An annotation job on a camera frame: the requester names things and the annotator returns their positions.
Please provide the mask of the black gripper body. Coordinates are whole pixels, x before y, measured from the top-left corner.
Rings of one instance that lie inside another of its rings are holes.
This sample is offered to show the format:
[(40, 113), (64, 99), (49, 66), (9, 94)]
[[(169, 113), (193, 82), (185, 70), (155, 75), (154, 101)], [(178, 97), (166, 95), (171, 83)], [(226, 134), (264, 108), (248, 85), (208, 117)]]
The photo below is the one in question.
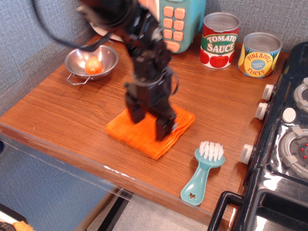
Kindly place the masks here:
[(124, 83), (126, 93), (131, 95), (146, 113), (156, 117), (173, 118), (177, 114), (169, 103), (169, 97), (178, 90), (178, 76), (174, 72), (163, 72), (155, 80), (144, 80), (132, 75), (133, 81)]

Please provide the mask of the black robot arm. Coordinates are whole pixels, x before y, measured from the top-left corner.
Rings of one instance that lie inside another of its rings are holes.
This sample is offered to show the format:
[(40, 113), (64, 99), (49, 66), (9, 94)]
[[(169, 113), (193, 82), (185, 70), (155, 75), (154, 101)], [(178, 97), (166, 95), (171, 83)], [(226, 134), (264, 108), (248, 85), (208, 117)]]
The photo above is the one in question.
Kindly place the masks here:
[(125, 100), (134, 123), (146, 113), (156, 117), (156, 139), (171, 133), (177, 117), (169, 103), (173, 72), (171, 52), (159, 22), (137, 0), (83, 0), (77, 11), (87, 21), (121, 37), (132, 59), (133, 81), (125, 83)]

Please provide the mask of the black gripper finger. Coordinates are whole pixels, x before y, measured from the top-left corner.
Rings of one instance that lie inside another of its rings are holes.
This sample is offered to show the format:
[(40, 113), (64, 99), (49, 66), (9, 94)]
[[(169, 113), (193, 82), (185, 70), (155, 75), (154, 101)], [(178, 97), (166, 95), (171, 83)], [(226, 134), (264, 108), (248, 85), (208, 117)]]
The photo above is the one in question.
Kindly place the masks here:
[(126, 106), (133, 123), (137, 124), (145, 118), (146, 111), (128, 93), (125, 95)]
[(168, 136), (176, 126), (175, 117), (169, 119), (160, 117), (156, 120), (156, 140), (162, 141), (166, 136)]

